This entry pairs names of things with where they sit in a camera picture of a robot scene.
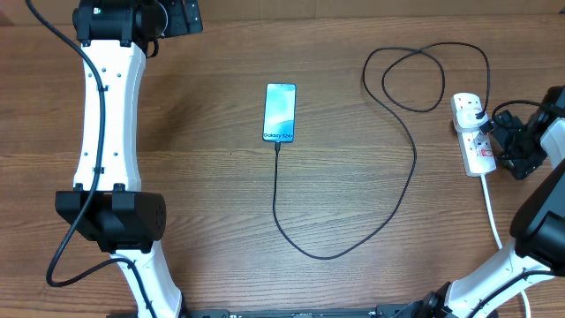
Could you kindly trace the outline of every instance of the label on power strip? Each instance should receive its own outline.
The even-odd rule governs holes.
[[[488,136],[480,131],[457,134],[467,176],[478,177],[496,169],[493,149]]]

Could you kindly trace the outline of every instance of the phone screen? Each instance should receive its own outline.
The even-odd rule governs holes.
[[[294,140],[296,104],[296,85],[267,85],[265,121],[263,122],[264,141],[292,142]]]

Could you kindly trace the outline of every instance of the white power strip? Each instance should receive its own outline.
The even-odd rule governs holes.
[[[478,129],[488,120],[486,114],[482,118],[476,116],[482,111],[478,96],[471,93],[453,95],[451,110],[467,176],[478,177],[495,170],[490,140]]]

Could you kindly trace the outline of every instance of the blue screen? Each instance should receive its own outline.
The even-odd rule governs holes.
[[[267,85],[265,122],[263,124],[264,141],[292,142],[294,140],[296,100],[296,85]]]

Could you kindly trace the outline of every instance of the smartphone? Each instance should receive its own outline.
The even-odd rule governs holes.
[[[263,140],[292,142],[294,140],[294,116],[297,106],[297,86],[272,83],[267,85]]]

